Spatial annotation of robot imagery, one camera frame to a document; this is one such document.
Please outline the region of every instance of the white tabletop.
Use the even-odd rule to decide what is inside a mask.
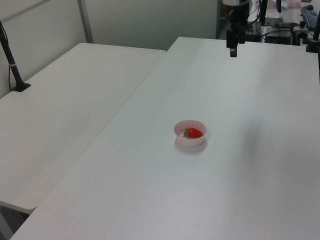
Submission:
[[[178,38],[12,240],[318,240],[319,144],[316,54]]]
[[[165,54],[82,43],[0,100],[0,205],[31,213]]]

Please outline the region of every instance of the keyboard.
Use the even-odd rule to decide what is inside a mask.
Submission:
[[[305,27],[309,31],[315,31],[317,19],[318,19],[318,13],[314,10],[307,10],[307,9],[301,8],[301,15],[303,17],[303,20],[305,21]]]

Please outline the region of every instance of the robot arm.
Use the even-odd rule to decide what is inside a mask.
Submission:
[[[226,32],[226,47],[230,49],[230,56],[237,57],[237,46],[245,43],[245,33],[249,25],[256,22],[260,15],[266,14],[268,0],[259,0],[260,14],[256,20],[248,23],[251,0],[222,0],[225,5],[225,18],[231,23],[231,28]],[[281,0],[276,0],[276,9],[281,12]]]

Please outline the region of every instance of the black pole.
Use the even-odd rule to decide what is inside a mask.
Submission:
[[[8,39],[6,38],[4,26],[2,25],[1,21],[0,21],[0,42],[1,42],[1,45],[3,48],[3,51],[5,53],[6,59],[9,62],[9,66],[11,68],[13,76],[15,78],[16,86],[12,90],[16,91],[16,92],[22,92],[25,89],[27,89],[28,87],[30,87],[31,84],[25,83],[21,79],[21,76],[18,71],[14,56],[12,55],[10,47],[9,47]]]
[[[318,49],[319,34],[320,34],[320,11],[316,21],[313,38],[312,40],[309,41],[308,46],[306,46],[306,49],[305,49],[308,53],[320,53]]]

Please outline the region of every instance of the strawberry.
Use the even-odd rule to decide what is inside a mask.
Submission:
[[[198,139],[203,136],[203,133],[194,127],[190,127],[184,130],[183,136],[186,138]]]

